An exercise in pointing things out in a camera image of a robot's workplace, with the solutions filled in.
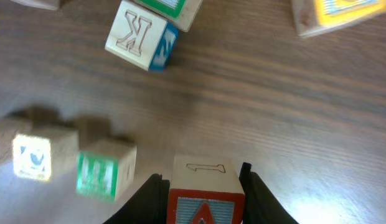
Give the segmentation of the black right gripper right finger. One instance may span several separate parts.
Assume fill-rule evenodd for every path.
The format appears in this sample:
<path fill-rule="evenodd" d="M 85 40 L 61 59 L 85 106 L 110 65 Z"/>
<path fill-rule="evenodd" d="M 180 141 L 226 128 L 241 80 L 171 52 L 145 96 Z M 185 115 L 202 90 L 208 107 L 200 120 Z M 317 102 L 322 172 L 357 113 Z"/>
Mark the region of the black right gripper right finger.
<path fill-rule="evenodd" d="M 252 165 L 244 162 L 239 180 L 245 192 L 243 224 L 298 224 L 283 208 Z"/>

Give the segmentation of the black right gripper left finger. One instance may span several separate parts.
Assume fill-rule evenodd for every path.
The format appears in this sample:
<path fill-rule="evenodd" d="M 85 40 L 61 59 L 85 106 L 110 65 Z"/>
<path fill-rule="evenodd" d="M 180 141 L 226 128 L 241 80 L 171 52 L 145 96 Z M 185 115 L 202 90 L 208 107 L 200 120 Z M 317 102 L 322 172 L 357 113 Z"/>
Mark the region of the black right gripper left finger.
<path fill-rule="evenodd" d="M 170 181 L 153 174 L 103 224 L 166 224 Z"/>

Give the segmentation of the red A block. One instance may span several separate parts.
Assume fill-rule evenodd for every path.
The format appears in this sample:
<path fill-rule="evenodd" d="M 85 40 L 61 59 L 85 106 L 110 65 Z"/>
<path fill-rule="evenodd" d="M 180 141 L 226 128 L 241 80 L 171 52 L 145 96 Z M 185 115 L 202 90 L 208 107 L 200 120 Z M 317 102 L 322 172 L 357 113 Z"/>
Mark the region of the red A block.
<path fill-rule="evenodd" d="M 242 222 L 245 193 L 224 157 L 176 155 L 167 201 L 167 223 Z"/>

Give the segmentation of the green R block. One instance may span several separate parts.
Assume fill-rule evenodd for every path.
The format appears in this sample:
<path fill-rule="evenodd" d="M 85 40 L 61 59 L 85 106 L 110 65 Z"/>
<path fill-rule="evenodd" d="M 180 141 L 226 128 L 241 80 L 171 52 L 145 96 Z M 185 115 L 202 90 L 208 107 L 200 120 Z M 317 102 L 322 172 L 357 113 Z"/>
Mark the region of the green R block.
<path fill-rule="evenodd" d="M 136 156 L 136 145 L 113 139 L 102 139 L 80 150 L 76 192 L 116 201 L 133 182 Z"/>

